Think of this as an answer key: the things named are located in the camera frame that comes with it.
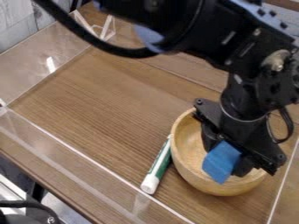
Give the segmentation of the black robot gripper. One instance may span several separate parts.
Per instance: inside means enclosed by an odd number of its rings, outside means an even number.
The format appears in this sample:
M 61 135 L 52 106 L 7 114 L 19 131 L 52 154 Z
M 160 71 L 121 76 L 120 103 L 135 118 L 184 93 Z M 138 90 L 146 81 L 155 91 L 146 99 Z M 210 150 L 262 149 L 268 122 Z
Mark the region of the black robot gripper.
M 227 141 L 240 152 L 232 175 L 243 178 L 254 169 L 275 175 L 286 163 L 286 154 L 278 145 L 287 138 L 275 138 L 267 116 L 248 121 L 238 119 L 220 103 L 202 98 L 195 100 L 194 107 L 204 150 L 210 152 L 220 141 Z

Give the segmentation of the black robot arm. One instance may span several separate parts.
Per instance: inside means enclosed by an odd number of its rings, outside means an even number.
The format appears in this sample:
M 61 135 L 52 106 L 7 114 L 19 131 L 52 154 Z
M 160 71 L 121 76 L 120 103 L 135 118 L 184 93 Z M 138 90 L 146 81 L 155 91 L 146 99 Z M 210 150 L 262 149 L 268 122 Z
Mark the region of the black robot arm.
M 202 168 L 216 180 L 254 169 L 276 173 L 286 154 L 268 118 L 274 111 L 288 117 L 287 106 L 299 104 L 299 44 L 263 0 L 93 0 L 100 11 L 135 25 L 139 48 L 96 38 L 53 0 L 33 1 L 107 53 L 132 59 L 187 53 L 226 71 L 219 100 L 194 103 L 207 151 Z

